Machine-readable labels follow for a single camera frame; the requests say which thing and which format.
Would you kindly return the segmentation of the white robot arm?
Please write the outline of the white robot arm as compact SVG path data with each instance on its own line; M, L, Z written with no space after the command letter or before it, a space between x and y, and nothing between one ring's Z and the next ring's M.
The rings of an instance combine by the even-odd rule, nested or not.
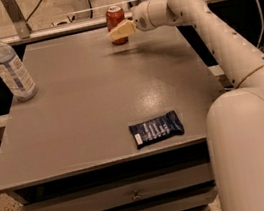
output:
M209 8L206 0L146 0L109 32L190 25L232 82L207 114L207 142L223 211L264 211L264 53Z

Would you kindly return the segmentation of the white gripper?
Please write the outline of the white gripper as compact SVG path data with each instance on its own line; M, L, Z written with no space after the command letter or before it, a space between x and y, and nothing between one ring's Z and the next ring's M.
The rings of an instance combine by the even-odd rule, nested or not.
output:
M153 26L149 20L148 3L142 2L139 5L131 8L132 20L124 19L117 26L108 32L107 36L111 41L120 40L135 34L137 29L140 31L149 31Z

